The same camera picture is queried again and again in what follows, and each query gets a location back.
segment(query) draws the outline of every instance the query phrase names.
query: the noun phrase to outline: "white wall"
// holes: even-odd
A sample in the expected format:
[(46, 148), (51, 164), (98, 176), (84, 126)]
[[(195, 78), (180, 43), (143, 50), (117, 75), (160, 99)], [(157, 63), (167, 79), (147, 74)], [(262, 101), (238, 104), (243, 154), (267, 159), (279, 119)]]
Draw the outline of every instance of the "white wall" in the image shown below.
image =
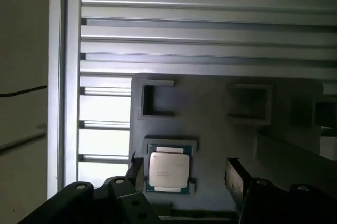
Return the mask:
[[(47, 84), (48, 1), (0, 0), (0, 93)], [(47, 90), (0, 98), (0, 146), (45, 123)], [(0, 156), (0, 223), (17, 223), (45, 201), (46, 151), (44, 139)]]

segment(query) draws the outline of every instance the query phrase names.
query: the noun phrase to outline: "black cable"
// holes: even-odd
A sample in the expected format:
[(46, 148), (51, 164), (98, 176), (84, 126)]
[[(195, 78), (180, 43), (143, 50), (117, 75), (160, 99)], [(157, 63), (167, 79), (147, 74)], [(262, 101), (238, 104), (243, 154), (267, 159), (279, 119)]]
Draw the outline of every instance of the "black cable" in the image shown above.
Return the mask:
[(16, 91), (15, 93), (0, 94), (0, 98), (7, 98), (7, 97), (13, 97), (13, 96), (21, 95), (21, 94), (27, 94), (27, 93), (31, 93), (33, 91), (46, 89), (47, 87), (48, 86), (38, 86), (38, 87), (34, 87), (34, 88), (31, 88), (31, 89), (27, 89), (27, 90)]

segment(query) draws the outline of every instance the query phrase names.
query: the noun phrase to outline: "vertical metal bar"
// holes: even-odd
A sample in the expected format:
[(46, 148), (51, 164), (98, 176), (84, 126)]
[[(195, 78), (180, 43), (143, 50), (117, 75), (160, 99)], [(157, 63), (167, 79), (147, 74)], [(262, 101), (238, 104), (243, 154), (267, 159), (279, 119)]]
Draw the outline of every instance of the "vertical metal bar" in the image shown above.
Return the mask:
[(48, 199), (63, 186), (65, 0), (49, 0)]
[(81, 0), (67, 2), (65, 80), (65, 185), (78, 178), (78, 90)]

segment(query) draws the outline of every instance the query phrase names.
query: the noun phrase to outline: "screw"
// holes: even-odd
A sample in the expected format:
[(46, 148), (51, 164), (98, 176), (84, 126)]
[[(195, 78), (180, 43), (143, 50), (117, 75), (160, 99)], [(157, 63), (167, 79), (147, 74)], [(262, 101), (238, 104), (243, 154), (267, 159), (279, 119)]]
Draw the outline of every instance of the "screw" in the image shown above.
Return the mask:
[(123, 179), (118, 179), (118, 180), (115, 181), (116, 184), (121, 184), (121, 183), (123, 183), (123, 182), (124, 182)]
[(297, 186), (297, 189), (300, 191), (310, 191), (310, 189), (307, 186)]
[(261, 186), (265, 186), (267, 184), (267, 181), (263, 180), (263, 179), (260, 179), (257, 181), (257, 183)]
[(84, 189), (85, 187), (86, 187), (86, 185), (79, 185), (79, 186), (76, 186), (76, 189), (81, 190), (81, 189)]

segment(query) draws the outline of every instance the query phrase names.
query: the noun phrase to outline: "square slot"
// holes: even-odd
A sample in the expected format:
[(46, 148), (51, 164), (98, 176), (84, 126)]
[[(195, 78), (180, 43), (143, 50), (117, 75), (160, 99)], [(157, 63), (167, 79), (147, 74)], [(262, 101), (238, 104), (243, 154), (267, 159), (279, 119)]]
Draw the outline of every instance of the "square slot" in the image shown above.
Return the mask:
[(228, 116), (237, 123), (270, 124), (272, 86), (235, 84), (230, 86), (231, 109)]
[(145, 116), (173, 116), (174, 100), (172, 86), (144, 85), (143, 115)]
[(318, 102), (316, 104), (315, 121), (317, 125), (337, 128), (337, 103)]

